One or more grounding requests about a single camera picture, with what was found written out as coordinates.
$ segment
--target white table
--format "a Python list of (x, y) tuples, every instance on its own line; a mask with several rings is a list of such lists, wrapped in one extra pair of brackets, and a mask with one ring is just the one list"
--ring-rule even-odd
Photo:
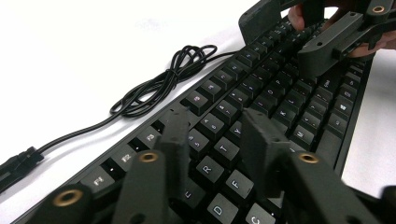
[[(159, 75), (185, 45), (242, 48), (237, 22), (255, 3), (1, 1), (0, 163), (107, 118), (124, 93)], [(390, 173), (396, 157), (395, 59), (395, 52), (384, 50), (375, 58), (343, 175), (372, 195), (396, 184)], [(46, 153), (42, 164), (0, 195), (0, 223), (19, 217), (144, 119), (118, 119)]]

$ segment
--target human hand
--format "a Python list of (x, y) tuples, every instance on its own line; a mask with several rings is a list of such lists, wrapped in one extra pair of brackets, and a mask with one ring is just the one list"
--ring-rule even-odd
[[(331, 18), (323, 25), (323, 30), (329, 28), (336, 21), (341, 19), (345, 14), (348, 13), (354, 6), (357, 0), (350, 1), (339, 1), (339, 0), (327, 0), (325, 7), (338, 7), (338, 10), (332, 15)], [(296, 30), (304, 29), (304, 18), (303, 18), (303, 5), (297, 5), (291, 7), (288, 14), (291, 25)], [(379, 49), (396, 49), (396, 31), (391, 31), (382, 34), (381, 39), (376, 42), (373, 49), (368, 49), (368, 44), (363, 43), (349, 53), (349, 57), (363, 57), (376, 52)]]

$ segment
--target cable connector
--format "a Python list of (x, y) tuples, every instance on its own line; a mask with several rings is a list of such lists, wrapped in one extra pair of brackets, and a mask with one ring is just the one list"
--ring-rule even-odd
[(44, 157), (34, 147), (9, 158), (0, 165), (0, 193), (29, 174)]

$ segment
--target keyboard frame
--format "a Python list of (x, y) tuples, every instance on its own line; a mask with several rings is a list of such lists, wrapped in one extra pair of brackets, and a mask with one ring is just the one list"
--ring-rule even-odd
[[(209, 80), (214, 74), (216, 74), (219, 70), (221, 70), (223, 67), (225, 67), (227, 65), (227, 63), (229, 61), (236, 61), (236, 58), (241, 54), (241, 52), (243, 51), (243, 49), (247, 49), (248, 45), (244, 46), (243, 48), (241, 48), (240, 50), (238, 50), (237, 53), (235, 53), (235, 55), (227, 58), (223, 63), (221, 63), (220, 65), (218, 65), (216, 68), (214, 68), (214, 70), (212, 70), (211, 72), (209, 72), (206, 76), (204, 76), (203, 78), (201, 78), (200, 80), (198, 80), (194, 85), (192, 85), (190, 88), (188, 88), (186, 91), (182, 92), (177, 98), (175, 98), (173, 101), (169, 102), (166, 106), (164, 106), (163, 108), (161, 108), (157, 113), (155, 113), (152, 117), (148, 118), (147, 120), (145, 120), (141, 125), (139, 125), (137, 128), (135, 128), (133, 131), (131, 131), (130, 133), (128, 133), (125, 137), (123, 137), (118, 143), (116, 143), (113, 147), (111, 147), (109, 150), (107, 150), (105, 153), (103, 153), (102, 155), (100, 155), (97, 159), (95, 159), (94, 161), (92, 161), (90, 164), (88, 164), (84, 169), (82, 169), (81, 171), (79, 171), (77, 174), (75, 174), (73, 177), (71, 177), (69, 180), (67, 180), (66, 182), (64, 182), (62, 184), (62, 186), (64, 185), (68, 185), (68, 184), (75, 184), (78, 183), (83, 177), (85, 177), (87, 174), (89, 174), (93, 169), (95, 169), (96, 167), (100, 166), (102, 163), (104, 163), (107, 159), (109, 159), (113, 154), (115, 154), (119, 148), (121, 148), (123, 145), (128, 144), (129, 142), (132, 142), (132, 140), (143, 130), (145, 130), (148, 126), (150, 126), (153, 122), (155, 122), (157, 119), (159, 119), (161, 116), (163, 116), (168, 110), (170, 109), (178, 109), (181, 108), (182, 106), (184, 107), (184, 105), (182, 105), (180, 103), (180, 101), (182, 99), (184, 99), (188, 94), (191, 93), (191, 91), (198, 89), (202, 84), (204, 84), (207, 80)], [(260, 63), (262, 63), (266, 58), (268, 58), (269, 53), (266, 54), (266, 56), (262, 59), (260, 59), (260, 61), (253, 66), (252, 68), (240, 63), (240, 65), (244, 68), (245, 71), (247, 71), (247, 75), (253, 71), (257, 66), (259, 66)], [(370, 75), (370, 70), (371, 70), (371, 66), (372, 66), (372, 62), (368, 61), (366, 62), (366, 65), (364, 67), (364, 70), (362, 71), (362, 77), (361, 77), (361, 86), (360, 89), (357, 93), (357, 97), (356, 97), (356, 101), (354, 103), (353, 106), (353, 110), (351, 113), (351, 117), (349, 119), (348, 122), (348, 126), (346, 129), (346, 134), (344, 137), (344, 141), (341, 145), (340, 148), (340, 152), (338, 155), (338, 159), (337, 162), (334, 166), (334, 171), (341, 177), (343, 170), (344, 170), (344, 166), (346, 164), (347, 161), (347, 153), (349, 151), (349, 146), (352, 142), (352, 137), (353, 137), (353, 133), (355, 130), (355, 126), (358, 120), (358, 116), (359, 116), (359, 112), (361, 109), (361, 103), (362, 103), (362, 99), (364, 96), (364, 92), (365, 92), (365, 88), (367, 85), (367, 81), (368, 81), (368, 77)], [(189, 122), (190, 122), (190, 127), (189, 127), (189, 131), (194, 128), (196, 126), (196, 124), (202, 119), (204, 118), (208, 113), (210, 113), (210, 111), (216, 107), (216, 105), (223, 100), (225, 97), (227, 97), (227, 95), (234, 89), (234, 87), (236, 87), (239, 83), (241, 83), (243, 80), (243, 78), (239, 79), (238, 81), (236, 81), (236, 83), (233, 85), (232, 88), (230, 88), (229, 90), (227, 90), (226, 92), (224, 92), (222, 94), (222, 96), (215, 102), (213, 103), (213, 105), (211, 105), (204, 114), (202, 114), (201, 116), (196, 116), (193, 113), (191, 113), (190, 111), (189, 113)], [(24, 213), (23, 215), (21, 215), (20, 217), (18, 217), (13, 223), (25, 223), (29, 220), (29, 218), (34, 214), (35, 210), (37, 209), (37, 207), (42, 203), (39, 202), (37, 203), (34, 207), (32, 207), (31, 209), (29, 209), (26, 213)]]

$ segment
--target white surface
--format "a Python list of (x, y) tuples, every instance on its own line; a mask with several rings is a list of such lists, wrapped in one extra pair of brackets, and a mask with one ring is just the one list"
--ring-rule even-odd
[[(239, 16), (256, 2), (1, 1), (0, 163), (107, 118), (124, 93), (160, 74), (185, 45), (214, 44), (219, 52), (240, 49)], [(377, 59), (388, 57), (396, 58), (392, 51)], [(394, 71), (395, 63), (387, 65)], [(378, 89), (381, 78), (387, 78), (390, 88)], [(376, 153), (384, 150), (386, 158), (394, 158), (391, 147), (396, 144), (390, 141), (396, 125), (389, 128), (389, 123), (394, 122), (395, 101), (384, 98), (384, 91), (395, 96), (394, 80), (374, 76), (368, 85), (344, 174), (348, 184), (374, 195), (383, 185), (396, 184), (390, 173), (394, 160), (386, 165)], [(374, 117), (374, 112), (384, 116)], [(0, 195), (0, 223), (23, 214), (141, 121), (119, 119), (55, 147), (32, 173)], [(367, 132), (375, 136), (368, 138)]]

